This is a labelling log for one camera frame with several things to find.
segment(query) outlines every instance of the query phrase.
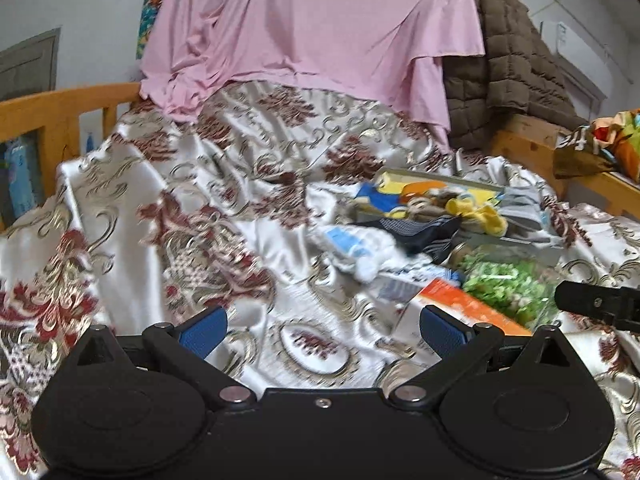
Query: air conditioner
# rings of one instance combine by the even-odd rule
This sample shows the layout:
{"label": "air conditioner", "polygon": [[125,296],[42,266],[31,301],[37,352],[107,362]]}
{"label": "air conditioner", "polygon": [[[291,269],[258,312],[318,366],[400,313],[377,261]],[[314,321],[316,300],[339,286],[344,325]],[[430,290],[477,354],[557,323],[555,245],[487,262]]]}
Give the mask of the air conditioner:
{"label": "air conditioner", "polygon": [[558,65],[598,101],[613,92],[613,76],[602,58],[562,22],[543,22],[542,39],[556,56]]}

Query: wooden bed rail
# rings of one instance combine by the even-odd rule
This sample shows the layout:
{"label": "wooden bed rail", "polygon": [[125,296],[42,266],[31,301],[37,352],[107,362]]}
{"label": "wooden bed rail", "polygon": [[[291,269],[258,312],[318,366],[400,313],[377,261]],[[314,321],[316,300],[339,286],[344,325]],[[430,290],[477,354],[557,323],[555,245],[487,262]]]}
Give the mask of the wooden bed rail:
{"label": "wooden bed rail", "polygon": [[[117,83],[43,92],[0,102],[0,142],[38,131],[38,156],[45,196],[56,191],[56,168],[79,156],[79,116],[102,110],[102,136],[117,120],[116,107],[138,101],[139,83]],[[0,232],[4,229],[0,219]]]}

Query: pink sheet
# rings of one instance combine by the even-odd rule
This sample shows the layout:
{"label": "pink sheet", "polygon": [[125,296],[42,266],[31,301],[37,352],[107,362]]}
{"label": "pink sheet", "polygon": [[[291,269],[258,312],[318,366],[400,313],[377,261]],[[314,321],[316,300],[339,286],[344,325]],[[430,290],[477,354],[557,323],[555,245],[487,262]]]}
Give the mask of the pink sheet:
{"label": "pink sheet", "polygon": [[379,100],[448,149],[441,56],[484,54],[474,0],[164,0],[141,94],[194,121],[229,80]]}

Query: green vegetables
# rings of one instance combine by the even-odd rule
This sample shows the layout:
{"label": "green vegetables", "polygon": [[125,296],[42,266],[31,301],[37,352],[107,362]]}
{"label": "green vegetables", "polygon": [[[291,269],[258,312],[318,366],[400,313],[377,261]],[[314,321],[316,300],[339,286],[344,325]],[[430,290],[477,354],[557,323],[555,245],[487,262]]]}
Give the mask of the green vegetables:
{"label": "green vegetables", "polygon": [[553,286],[542,280],[534,261],[495,263],[476,254],[467,256],[462,266],[466,293],[530,330],[551,322],[558,312]]}

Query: brown quilted jacket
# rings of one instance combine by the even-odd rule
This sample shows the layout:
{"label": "brown quilted jacket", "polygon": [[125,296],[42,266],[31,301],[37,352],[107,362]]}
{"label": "brown quilted jacket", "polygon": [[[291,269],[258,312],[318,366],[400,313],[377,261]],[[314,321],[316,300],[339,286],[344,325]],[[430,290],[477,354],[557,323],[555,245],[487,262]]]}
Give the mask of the brown quilted jacket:
{"label": "brown quilted jacket", "polygon": [[585,123],[553,55],[518,0],[476,0],[486,55],[444,58],[452,148],[486,148],[513,113],[575,130]]}

